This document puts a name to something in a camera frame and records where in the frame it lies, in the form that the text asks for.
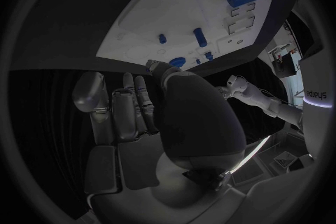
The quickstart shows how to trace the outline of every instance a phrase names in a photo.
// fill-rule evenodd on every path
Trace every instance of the logo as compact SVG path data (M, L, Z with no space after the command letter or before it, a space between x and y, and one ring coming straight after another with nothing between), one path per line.
M307 91L307 96L319 99L326 99L326 92Z

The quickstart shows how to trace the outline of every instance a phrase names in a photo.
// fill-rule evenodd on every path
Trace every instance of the glowing light strip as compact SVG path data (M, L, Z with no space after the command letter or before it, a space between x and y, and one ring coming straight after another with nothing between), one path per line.
M240 167L242 167L245 163L247 163L260 149L261 147L267 142L268 138L266 137L264 138L261 143L259 145L257 145L257 147L250 153L248 154L241 162L240 164L234 168L232 171L230 171L230 173L234 173L235 171L237 171Z
M319 106L320 108L332 108L333 107L332 105L320 105L320 104L316 104L314 102L308 101L306 99L306 97L304 97L304 102L306 102L307 104L310 104L310 105Z

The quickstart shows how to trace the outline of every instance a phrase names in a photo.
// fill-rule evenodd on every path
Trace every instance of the robotic arm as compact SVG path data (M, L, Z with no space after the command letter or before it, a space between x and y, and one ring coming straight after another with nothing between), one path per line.
M272 118L278 117L294 124L302 131L302 110L282 104L280 100L267 97L253 84L242 77L231 76L227 85L217 87L225 99L237 98L247 105L260 107L265 114Z

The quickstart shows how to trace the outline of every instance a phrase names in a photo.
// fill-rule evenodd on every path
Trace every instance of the white robotic arm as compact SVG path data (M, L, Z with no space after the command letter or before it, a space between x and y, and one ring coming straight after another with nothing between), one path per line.
M264 113L275 118L279 117L286 122L294 124L302 131L302 110L293 106L282 104L279 99L265 96L256 86L242 77L231 76L227 85L217 87L225 99L230 97L251 106L258 106Z

